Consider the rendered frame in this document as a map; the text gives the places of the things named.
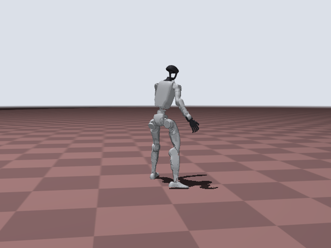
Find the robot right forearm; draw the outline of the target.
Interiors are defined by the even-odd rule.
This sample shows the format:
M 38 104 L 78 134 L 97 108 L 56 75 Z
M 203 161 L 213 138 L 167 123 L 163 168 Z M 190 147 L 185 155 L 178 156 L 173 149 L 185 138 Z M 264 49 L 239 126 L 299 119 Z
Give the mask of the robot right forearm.
M 189 114 L 189 112 L 187 111 L 187 109 L 185 108 L 184 102 L 182 99 L 179 99 L 179 109 L 181 110 L 182 114 L 184 117 L 187 117 L 189 120 L 191 119 L 191 115 Z

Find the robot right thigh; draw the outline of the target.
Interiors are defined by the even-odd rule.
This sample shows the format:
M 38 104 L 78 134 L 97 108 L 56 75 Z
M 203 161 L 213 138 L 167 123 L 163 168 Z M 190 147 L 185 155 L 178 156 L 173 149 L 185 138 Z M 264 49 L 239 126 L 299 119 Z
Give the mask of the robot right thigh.
M 177 152 L 179 153 L 179 149 L 180 149 L 180 135 L 179 135 L 179 130 L 178 130 L 178 127 L 176 125 L 176 122 L 174 120 L 165 118 L 163 120 L 163 123 L 164 123 L 164 127 L 167 128 L 167 129 L 169 129 L 169 136 L 170 136 L 171 142 L 172 142 L 172 144 L 174 146 L 174 148 L 171 148 L 171 149 L 176 149 Z M 169 156 L 170 156 L 170 150 L 169 150 Z

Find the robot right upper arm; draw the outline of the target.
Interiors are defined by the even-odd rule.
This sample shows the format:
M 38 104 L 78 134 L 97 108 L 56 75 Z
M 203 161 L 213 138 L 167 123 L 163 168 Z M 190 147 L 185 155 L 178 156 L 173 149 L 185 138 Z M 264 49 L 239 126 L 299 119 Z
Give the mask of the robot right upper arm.
M 173 87 L 172 87 L 173 89 L 174 89 L 174 93 L 175 93 L 175 104 L 177 105 L 177 106 L 180 106 L 180 104 L 179 104 L 179 99 L 180 99 L 180 97 L 181 97 L 181 86 L 179 86 L 178 84 L 176 84 L 176 83 L 173 83 Z

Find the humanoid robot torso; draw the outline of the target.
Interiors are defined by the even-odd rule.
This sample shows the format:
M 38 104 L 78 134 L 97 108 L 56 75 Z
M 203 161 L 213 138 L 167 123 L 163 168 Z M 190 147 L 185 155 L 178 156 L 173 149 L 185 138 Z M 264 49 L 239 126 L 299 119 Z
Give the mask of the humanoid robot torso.
M 160 81 L 157 86 L 156 95 L 155 95 L 155 106 L 159 107 L 159 110 L 157 111 L 157 114 L 154 115 L 154 125 L 162 127 L 164 126 L 163 120 L 165 118 L 168 118 L 167 115 L 165 115 L 164 109 L 169 109 L 173 99 L 175 97 L 173 82 L 171 81 Z

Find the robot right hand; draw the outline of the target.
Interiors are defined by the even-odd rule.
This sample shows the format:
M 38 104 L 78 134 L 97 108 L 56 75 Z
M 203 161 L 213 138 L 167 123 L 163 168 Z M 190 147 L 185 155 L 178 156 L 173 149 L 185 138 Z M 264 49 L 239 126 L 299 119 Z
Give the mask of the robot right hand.
M 193 118 L 191 117 L 191 119 L 189 120 L 187 117 L 186 117 L 187 121 L 190 122 L 190 126 L 192 128 L 192 132 L 197 132 L 199 130 L 199 123 L 196 122 L 195 120 L 193 120 Z M 197 125 L 198 124 L 198 125 Z

